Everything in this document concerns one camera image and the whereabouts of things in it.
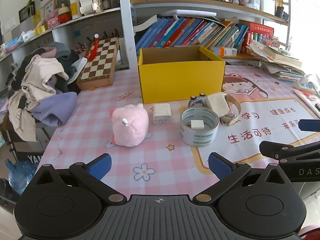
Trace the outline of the white tape roll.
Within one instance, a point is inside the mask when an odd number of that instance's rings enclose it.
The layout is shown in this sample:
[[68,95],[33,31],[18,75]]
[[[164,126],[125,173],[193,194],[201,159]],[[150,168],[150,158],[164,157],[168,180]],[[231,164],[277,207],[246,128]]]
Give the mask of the white tape roll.
[[190,107],[181,113],[180,134],[182,140],[193,147],[206,147],[216,137],[219,117],[205,107]]

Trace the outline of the small white charger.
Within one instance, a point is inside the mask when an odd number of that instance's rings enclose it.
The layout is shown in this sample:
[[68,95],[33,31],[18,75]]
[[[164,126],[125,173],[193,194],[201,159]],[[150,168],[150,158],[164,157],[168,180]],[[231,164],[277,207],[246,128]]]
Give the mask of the small white charger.
[[191,129],[195,131],[204,130],[204,121],[203,120],[191,120],[190,121]]

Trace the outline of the cream wrist watch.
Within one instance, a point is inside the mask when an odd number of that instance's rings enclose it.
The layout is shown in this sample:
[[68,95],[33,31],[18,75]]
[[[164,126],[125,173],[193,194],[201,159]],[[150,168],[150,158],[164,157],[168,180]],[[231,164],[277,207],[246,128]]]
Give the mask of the cream wrist watch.
[[220,123],[223,125],[231,126],[233,124],[236,124],[239,120],[240,114],[241,114],[241,105],[236,98],[233,96],[223,93],[223,96],[225,97],[225,101],[227,102],[227,106],[229,108],[228,113],[225,116],[222,116],[220,118]]

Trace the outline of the pink plush toy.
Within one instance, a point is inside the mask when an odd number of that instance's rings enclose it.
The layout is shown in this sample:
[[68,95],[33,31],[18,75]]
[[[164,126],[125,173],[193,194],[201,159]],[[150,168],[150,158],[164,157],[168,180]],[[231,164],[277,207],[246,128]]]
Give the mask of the pink plush toy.
[[110,111],[112,144],[125,147],[138,146],[149,129],[149,116],[142,103],[129,104]]

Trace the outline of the blue toy truck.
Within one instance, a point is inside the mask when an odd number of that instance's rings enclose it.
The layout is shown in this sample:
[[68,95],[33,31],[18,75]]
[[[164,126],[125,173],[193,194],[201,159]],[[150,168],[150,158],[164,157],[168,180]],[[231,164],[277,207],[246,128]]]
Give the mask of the blue toy truck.
[[188,102],[188,107],[195,107],[195,106],[200,106],[200,107],[207,107],[206,104],[206,94],[200,93],[199,96],[194,96],[192,95],[190,97],[190,100]]

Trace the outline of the large white charger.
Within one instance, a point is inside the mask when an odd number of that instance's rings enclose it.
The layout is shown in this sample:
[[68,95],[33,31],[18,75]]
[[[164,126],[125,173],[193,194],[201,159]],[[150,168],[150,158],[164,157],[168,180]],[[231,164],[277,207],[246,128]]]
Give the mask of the large white charger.
[[153,124],[166,125],[171,123],[171,107],[169,103],[156,103],[153,106]]

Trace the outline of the white rectangular eraser block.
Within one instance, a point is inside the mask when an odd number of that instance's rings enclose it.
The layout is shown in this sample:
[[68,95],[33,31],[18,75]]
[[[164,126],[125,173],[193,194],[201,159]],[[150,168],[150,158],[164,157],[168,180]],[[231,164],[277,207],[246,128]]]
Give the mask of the white rectangular eraser block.
[[222,92],[206,96],[205,103],[207,108],[217,114],[218,117],[225,116],[229,112],[229,107]]

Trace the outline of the pink cartoon table mat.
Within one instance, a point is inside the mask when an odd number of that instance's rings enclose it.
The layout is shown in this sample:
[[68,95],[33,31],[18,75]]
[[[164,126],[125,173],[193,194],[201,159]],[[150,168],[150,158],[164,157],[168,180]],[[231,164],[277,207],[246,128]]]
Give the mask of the pink cartoon table mat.
[[124,70],[115,74],[112,86],[78,95],[73,114],[65,126],[56,129],[41,164],[68,168],[73,163],[88,163],[108,153],[112,167],[103,182],[122,194],[193,196],[217,181],[207,165],[212,152],[232,162],[243,161],[264,168],[270,159],[259,152],[262,141],[298,146],[319,140],[318,133],[298,128],[300,119],[313,118],[313,114],[295,96],[289,83],[251,66],[227,66],[226,73],[249,79],[268,97],[241,100],[239,121],[232,126],[220,125],[214,142],[207,147],[193,148],[181,138],[180,114],[188,105],[186,101],[172,102],[171,123],[150,124],[148,135],[140,145],[112,144],[110,110],[141,101],[137,72]]

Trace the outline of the stack of papers and books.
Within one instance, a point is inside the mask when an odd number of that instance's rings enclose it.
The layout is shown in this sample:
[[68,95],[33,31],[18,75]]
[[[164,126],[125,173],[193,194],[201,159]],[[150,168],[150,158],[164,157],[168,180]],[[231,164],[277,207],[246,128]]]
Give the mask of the stack of papers and books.
[[259,59],[262,68],[278,80],[295,82],[305,74],[298,59],[287,56],[276,48],[265,46],[255,40],[246,48],[252,56]]

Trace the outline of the pile of clothes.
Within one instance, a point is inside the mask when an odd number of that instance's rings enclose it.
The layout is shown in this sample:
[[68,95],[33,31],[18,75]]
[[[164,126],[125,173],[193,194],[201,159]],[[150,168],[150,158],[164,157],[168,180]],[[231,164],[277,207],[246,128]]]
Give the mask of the pile of clothes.
[[74,83],[87,59],[60,42],[27,55],[11,83],[9,120],[24,141],[36,142],[36,122],[49,127],[65,125],[77,101]]

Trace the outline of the wooden chess board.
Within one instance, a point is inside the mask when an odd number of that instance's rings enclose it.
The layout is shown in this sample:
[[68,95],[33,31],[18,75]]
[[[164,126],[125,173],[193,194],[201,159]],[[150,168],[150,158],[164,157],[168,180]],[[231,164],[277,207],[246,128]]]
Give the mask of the wooden chess board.
[[96,57],[85,64],[76,80],[77,86],[81,90],[87,90],[113,85],[118,49],[117,37],[99,39]]

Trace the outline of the yellow cardboard box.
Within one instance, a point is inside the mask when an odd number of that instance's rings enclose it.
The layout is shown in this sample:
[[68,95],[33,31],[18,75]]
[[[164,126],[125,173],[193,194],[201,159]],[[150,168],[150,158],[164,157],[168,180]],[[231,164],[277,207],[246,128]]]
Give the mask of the yellow cardboard box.
[[188,100],[220,92],[225,61],[203,46],[143,48],[138,72],[144,104]]

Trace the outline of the red tassel ornament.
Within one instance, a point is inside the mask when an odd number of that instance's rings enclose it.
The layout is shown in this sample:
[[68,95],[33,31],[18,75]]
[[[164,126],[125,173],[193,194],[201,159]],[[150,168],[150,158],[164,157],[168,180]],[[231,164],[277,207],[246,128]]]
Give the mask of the red tassel ornament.
[[97,54],[98,46],[99,46],[99,34],[95,34],[92,48],[91,48],[89,55],[87,57],[88,61],[94,60],[94,58],[96,57],[96,54]]

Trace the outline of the row of books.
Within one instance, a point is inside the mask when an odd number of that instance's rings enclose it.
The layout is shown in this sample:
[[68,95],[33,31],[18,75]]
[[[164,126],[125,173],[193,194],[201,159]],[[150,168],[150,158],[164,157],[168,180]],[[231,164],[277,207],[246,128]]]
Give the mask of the row of books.
[[136,26],[136,54],[143,48],[179,46],[232,47],[240,53],[250,24],[239,20],[221,22],[205,17],[153,16]]

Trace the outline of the white shelf unit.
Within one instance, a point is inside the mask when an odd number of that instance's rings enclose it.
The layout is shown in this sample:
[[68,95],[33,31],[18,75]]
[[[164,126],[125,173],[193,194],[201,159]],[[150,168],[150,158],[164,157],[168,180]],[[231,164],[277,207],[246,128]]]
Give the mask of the white shelf unit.
[[[1,27],[13,17],[18,20],[18,11],[28,0],[1,0]],[[129,68],[137,68],[133,24],[155,14],[169,10],[186,9],[215,12],[217,18],[237,17],[241,20],[263,23],[264,21],[289,25],[290,22],[253,8],[216,0],[119,0],[122,29],[124,32],[125,55]]]

